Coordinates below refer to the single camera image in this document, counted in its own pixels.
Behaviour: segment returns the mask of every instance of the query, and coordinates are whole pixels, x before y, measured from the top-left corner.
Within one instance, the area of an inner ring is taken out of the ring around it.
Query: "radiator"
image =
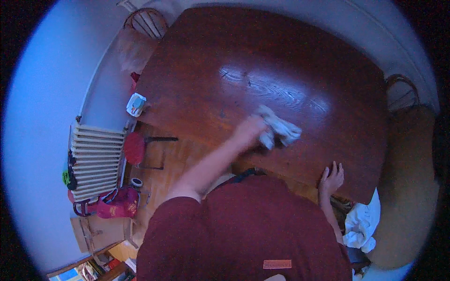
[[[75,125],[71,143],[76,159],[73,172],[78,183],[72,191],[75,201],[93,202],[100,193],[117,187],[125,132],[125,129],[121,132]]]

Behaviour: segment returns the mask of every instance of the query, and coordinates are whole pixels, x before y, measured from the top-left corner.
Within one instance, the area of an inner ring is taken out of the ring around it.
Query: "chair backrest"
[[[124,23],[125,26],[132,27],[153,39],[161,39],[169,28],[164,16],[153,8],[142,8],[131,13]]]

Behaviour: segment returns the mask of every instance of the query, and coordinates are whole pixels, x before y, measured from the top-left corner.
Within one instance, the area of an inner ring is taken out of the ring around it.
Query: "red seat cushion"
[[[123,151],[125,153],[125,159],[132,165],[138,165],[142,163],[145,155],[145,143],[144,137],[133,132],[125,138],[123,145]]]

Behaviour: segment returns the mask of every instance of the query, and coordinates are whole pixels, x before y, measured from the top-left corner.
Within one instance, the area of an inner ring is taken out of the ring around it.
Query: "wooden table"
[[[338,194],[369,203],[386,149],[386,95],[379,68],[344,41],[259,10],[184,11],[145,67],[140,121],[217,146],[267,105],[303,129],[301,140],[249,161],[314,186],[342,162]]]

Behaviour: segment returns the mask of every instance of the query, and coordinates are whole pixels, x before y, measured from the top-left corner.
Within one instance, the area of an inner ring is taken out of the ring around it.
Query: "person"
[[[137,280],[351,279],[330,204],[344,181],[342,164],[333,162],[331,172],[325,168],[319,205],[267,175],[222,185],[205,197],[265,130],[262,118],[247,118],[170,187],[138,251]]]

